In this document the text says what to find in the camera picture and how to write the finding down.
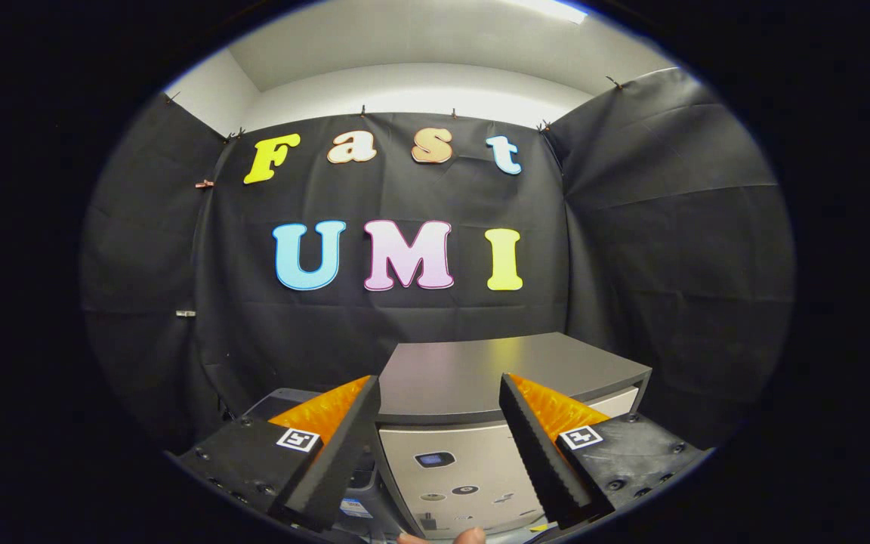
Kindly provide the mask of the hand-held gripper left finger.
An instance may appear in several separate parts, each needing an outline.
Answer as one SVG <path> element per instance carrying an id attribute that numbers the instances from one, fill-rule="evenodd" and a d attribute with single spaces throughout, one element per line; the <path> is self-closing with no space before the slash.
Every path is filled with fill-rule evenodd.
<path id="1" fill-rule="evenodd" d="M 228 502 L 321 533 L 341 513 L 380 405 L 377 376 L 294 406 L 269 394 L 175 462 Z"/>

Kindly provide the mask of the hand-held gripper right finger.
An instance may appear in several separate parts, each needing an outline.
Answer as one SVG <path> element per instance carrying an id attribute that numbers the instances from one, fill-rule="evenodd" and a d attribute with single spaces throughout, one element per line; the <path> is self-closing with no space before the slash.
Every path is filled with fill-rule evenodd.
<path id="1" fill-rule="evenodd" d="M 501 376 L 498 405 L 536 499 L 560 529 L 628 510 L 705 458 L 642 414 L 608 416 L 515 374 Z"/>

